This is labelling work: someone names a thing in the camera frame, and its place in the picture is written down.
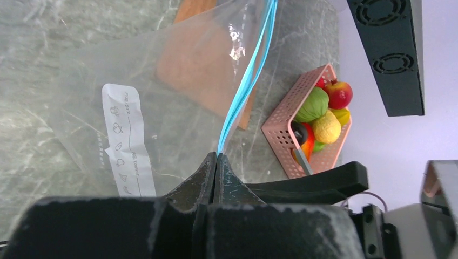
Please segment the pink perforated plastic basket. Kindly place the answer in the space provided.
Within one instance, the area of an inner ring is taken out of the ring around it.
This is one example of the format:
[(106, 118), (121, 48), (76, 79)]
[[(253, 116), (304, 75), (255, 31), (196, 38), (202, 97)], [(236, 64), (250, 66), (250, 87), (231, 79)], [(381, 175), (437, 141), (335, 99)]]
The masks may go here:
[[(352, 118), (350, 118), (335, 143), (327, 145), (318, 154), (311, 155), (310, 162), (299, 160), (301, 147), (290, 123), (319, 79), (323, 79), (326, 83), (337, 79), (331, 63), (303, 73), (261, 127), (289, 179), (333, 169), (352, 126)], [(293, 159), (292, 152), (295, 153), (298, 161)]]

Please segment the clear zip top bag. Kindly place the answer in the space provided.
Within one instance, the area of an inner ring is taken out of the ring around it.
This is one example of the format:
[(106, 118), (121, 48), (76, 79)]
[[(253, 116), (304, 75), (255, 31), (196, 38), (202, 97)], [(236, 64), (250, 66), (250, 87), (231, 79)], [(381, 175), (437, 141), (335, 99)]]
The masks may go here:
[(277, 1), (264, 1), (260, 36), (220, 131), (209, 112), (155, 74), (170, 27), (72, 50), (60, 58), (50, 125), (98, 193), (162, 196), (221, 154), (261, 74), (274, 30)]

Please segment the dark purple toy mangosteen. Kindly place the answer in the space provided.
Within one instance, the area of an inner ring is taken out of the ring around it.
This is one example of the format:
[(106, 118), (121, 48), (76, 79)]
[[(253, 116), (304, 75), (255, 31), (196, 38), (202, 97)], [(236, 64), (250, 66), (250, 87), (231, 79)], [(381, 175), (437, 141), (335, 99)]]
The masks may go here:
[(308, 132), (306, 127), (302, 123), (297, 121), (292, 121), (290, 123), (290, 127), (298, 144), (300, 146), (303, 145), (308, 139)]

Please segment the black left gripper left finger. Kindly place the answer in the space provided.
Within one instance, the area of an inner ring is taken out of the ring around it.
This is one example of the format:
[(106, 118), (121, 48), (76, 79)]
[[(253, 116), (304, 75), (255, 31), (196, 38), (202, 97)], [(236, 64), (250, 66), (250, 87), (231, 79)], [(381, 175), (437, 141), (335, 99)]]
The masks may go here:
[(198, 205), (211, 203), (216, 169), (217, 154), (208, 153), (199, 168), (165, 197), (181, 211), (195, 211)]

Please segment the yellow toy walnut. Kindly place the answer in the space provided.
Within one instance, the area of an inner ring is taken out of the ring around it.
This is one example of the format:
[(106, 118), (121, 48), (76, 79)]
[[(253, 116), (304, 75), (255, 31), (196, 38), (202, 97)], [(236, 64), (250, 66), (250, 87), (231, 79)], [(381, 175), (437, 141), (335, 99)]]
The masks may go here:
[(336, 116), (330, 111), (312, 122), (312, 130), (318, 142), (332, 144), (337, 141), (341, 134), (341, 124)]

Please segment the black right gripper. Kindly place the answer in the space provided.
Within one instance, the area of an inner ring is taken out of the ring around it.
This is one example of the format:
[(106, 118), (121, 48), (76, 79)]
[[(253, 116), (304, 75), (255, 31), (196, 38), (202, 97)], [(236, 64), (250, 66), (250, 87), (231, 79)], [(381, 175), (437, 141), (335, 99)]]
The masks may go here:
[[(296, 179), (248, 183), (266, 203), (333, 205), (369, 189), (367, 168), (357, 161)], [(365, 258), (402, 259), (397, 227), (385, 221), (382, 210), (369, 204), (351, 214)]]

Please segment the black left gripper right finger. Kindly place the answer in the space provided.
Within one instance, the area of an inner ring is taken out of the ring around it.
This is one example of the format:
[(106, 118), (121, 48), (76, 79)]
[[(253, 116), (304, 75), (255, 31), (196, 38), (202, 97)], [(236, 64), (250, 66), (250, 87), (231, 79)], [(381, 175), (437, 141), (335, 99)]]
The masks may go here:
[(265, 204), (233, 172), (228, 157), (219, 154), (214, 178), (213, 203), (215, 204)]

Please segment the red toy apple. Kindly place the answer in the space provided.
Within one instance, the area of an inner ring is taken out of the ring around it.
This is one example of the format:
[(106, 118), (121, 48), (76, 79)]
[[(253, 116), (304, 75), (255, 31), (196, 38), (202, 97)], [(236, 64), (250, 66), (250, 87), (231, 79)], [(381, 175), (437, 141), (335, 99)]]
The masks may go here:
[(325, 85), (324, 91), (329, 97), (329, 108), (334, 110), (346, 108), (353, 99), (353, 90), (350, 84), (343, 81), (333, 81)]

